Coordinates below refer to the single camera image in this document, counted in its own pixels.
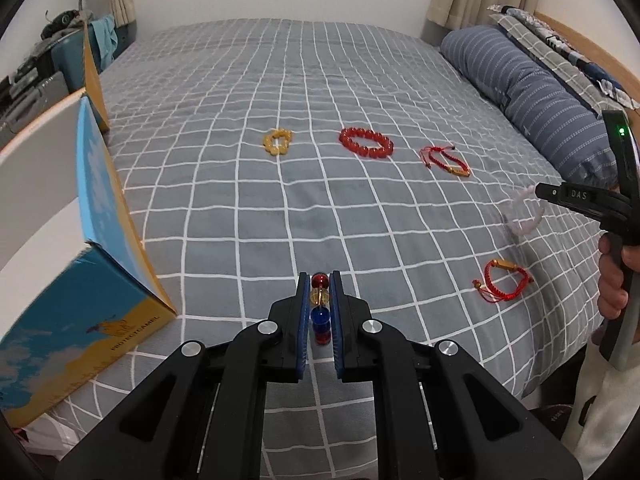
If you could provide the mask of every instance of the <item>red braided bracelet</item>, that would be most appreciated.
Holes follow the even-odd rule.
[[[364,139],[375,140],[381,147],[368,148],[358,144],[351,137],[363,137]],[[360,156],[370,156],[371,158],[385,158],[394,152],[393,141],[373,130],[365,130],[364,128],[343,128],[340,131],[338,140],[350,152]]]
[[[457,176],[469,176],[471,175],[471,170],[464,160],[461,158],[457,158],[449,153],[449,150],[455,150],[456,147],[452,144],[451,146],[425,146],[420,150],[420,158],[424,162],[424,165],[427,168],[431,167],[431,163],[433,162],[436,166],[439,166],[445,171],[449,173],[455,174]],[[445,164],[444,162],[438,160],[433,156],[433,152],[441,153],[443,157],[448,158],[451,162],[455,162],[460,168],[454,168],[449,164]]]
[[[491,281],[490,271],[492,267],[498,267],[498,269],[503,270],[515,270],[516,272],[519,272],[522,275],[522,279],[516,287],[516,290],[514,290],[513,292],[503,292],[499,288],[497,288]],[[480,282],[480,280],[474,280],[474,287],[480,293],[482,299],[487,303],[498,303],[499,301],[511,301],[517,298],[529,283],[533,283],[533,278],[521,266],[512,264],[511,262],[507,262],[505,260],[491,260],[484,266],[484,282],[486,284],[486,288],[482,288],[482,283]]]

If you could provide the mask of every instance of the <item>yellow beaded bracelet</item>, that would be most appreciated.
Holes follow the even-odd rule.
[[[282,139],[279,145],[274,143],[275,139]],[[291,142],[291,139],[293,139],[292,131],[278,128],[264,136],[262,139],[262,145],[267,153],[270,153],[273,156],[278,154],[286,155],[289,151],[289,143]]]

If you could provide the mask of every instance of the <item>blue striped pillow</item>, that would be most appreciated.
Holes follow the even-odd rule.
[[[611,188],[616,162],[604,122],[494,26],[447,34],[442,55],[494,102],[563,180]]]

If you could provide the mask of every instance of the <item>open box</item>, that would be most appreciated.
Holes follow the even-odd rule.
[[[0,153],[0,408],[21,427],[175,317],[84,89]]]

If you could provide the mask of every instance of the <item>blue towel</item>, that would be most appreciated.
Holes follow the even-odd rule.
[[[112,14],[107,14],[99,20],[93,20],[95,40],[100,50],[100,69],[104,70],[113,63],[113,53],[118,46],[118,35],[115,29],[115,19]]]

